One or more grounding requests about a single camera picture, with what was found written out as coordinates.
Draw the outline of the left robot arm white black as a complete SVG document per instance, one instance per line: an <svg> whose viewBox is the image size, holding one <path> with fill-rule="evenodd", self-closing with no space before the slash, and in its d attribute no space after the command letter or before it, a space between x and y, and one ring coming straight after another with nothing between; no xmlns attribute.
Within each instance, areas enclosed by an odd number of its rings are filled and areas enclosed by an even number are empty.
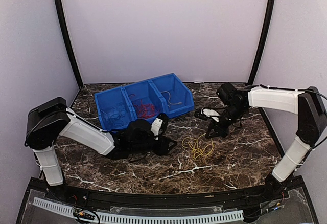
<svg viewBox="0 0 327 224"><path fill-rule="evenodd" d="M64 184L54 149L58 137L72 139L111 160L145 152L163 156L177 145L164 135L167 125L168 116L160 113L152 123L136 119L125 129L102 130L77 115L64 98L57 97L29 111L24 145L35 154L52 193L60 201L68 201L72 190Z"/></svg>

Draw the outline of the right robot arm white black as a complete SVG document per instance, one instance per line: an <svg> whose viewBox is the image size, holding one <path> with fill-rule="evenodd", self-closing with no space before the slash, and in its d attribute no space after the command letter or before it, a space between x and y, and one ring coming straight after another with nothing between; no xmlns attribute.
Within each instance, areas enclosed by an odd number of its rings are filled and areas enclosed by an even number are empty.
<svg viewBox="0 0 327 224"><path fill-rule="evenodd" d="M265 177L260 196L272 200L281 194L287 180L306 161L307 157L326 139L326 96L310 86L308 88L285 88L268 85L248 85L236 88L231 83L222 84L217 96L222 108L204 107L200 114L210 119L206 138L224 138L229 128L251 108L293 117L294 139L284 155Z"/></svg>

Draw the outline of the blue three-compartment plastic bin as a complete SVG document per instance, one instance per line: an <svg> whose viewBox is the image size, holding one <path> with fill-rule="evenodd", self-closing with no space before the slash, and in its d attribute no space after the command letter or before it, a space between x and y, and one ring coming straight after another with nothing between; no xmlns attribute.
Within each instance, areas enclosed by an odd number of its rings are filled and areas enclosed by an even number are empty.
<svg viewBox="0 0 327 224"><path fill-rule="evenodd" d="M195 107L192 92L174 73L96 93L95 102L104 130L124 129L136 119L152 123L160 113L178 117Z"/></svg>

